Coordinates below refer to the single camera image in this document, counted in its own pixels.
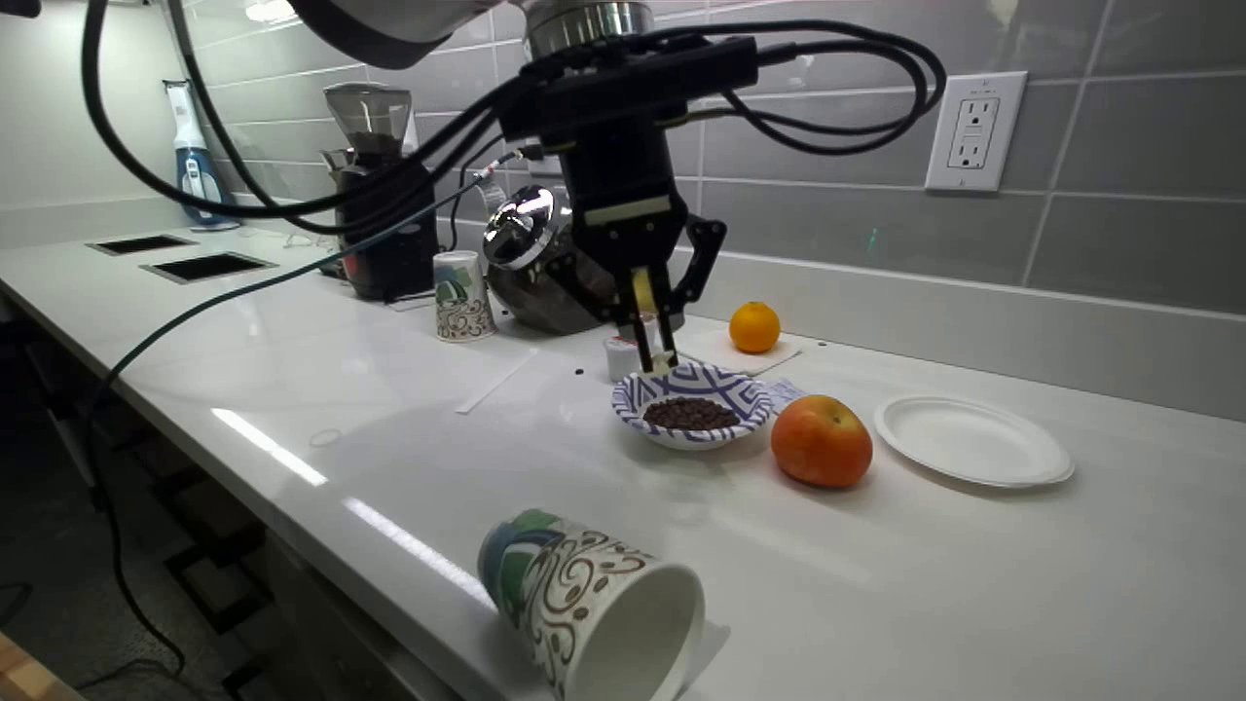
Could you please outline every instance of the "electrical outlet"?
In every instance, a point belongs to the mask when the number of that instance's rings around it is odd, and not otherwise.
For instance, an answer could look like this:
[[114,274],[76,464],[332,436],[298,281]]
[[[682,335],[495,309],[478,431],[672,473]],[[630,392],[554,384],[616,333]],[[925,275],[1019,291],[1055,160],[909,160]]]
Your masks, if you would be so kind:
[[948,81],[926,192],[1001,192],[1025,77],[1025,70],[1008,70]]

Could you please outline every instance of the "small bowl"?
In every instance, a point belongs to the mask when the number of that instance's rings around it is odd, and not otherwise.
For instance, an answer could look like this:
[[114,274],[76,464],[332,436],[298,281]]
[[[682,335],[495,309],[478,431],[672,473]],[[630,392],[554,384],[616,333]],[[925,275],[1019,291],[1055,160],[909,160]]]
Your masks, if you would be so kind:
[[[727,410],[737,416],[737,426],[727,426],[727,427],[650,426],[647,410],[660,400],[673,400],[673,396],[714,400],[714,405]],[[677,453],[714,453],[714,449],[737,443],[737,440],[759,431],[774,414],[772,396],[748,373],[734,373],[734,370],[718,370],[718,365],[703,365],[703,362],[682,362],[666,379],[626,373],[616,384],[613,410],[626,427],[644,431],[653,443],[677,449]]]

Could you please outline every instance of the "white countertop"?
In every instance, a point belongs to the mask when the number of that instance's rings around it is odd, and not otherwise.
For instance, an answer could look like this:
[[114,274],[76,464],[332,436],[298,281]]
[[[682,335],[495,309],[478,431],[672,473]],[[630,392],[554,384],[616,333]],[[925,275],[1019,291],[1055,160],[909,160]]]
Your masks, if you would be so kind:
[[[195,239],[307,260],[307,239]],[[4,249],[4,288],[117,362],[145,333],[267,274],[173,284],[99,249]],[[477,545],[559,509],[703,571],[709,665],[691,701],[1244,696],[1246,426],[855,345],[772,370],[844,396],[1001,400],[1073,453],[1060,490],[942,482],[877,443],[860,490],[790,486],[757,436],[673,457],[608,410],[603,333],[446,344],[432,303],[354,303],[306,275],[155,344],[134,396],[465,696],[547,696],[485,603]]]

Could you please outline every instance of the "coffee machine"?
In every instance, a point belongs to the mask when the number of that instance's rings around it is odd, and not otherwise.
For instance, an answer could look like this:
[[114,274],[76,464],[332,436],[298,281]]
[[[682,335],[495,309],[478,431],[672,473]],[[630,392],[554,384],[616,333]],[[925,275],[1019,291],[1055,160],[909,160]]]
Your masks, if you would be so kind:
[[[352,153],[345,153],[345,165],[337,166],[338,192],[354,192],[361,182],[376,187],[376,179],[400,160],[413,98],[407,90],[387,90],[387,85],[337,85],[325,98],[352,140]],[[367,222],[378,212],[394,207],[394,200],[416,200],[413,207],[430,207],[430,213],[416,222],[407,222],[387,240],[345,259],[345,275],[352,281],[358,300],[391,303],[398,296],[432,288],[432,255],[437,255],[432,187],[411,192],[411,182],[391,182],[391,187],[376,187],[367,200],[345,204],[338,207],[345,244],[376,234]]]

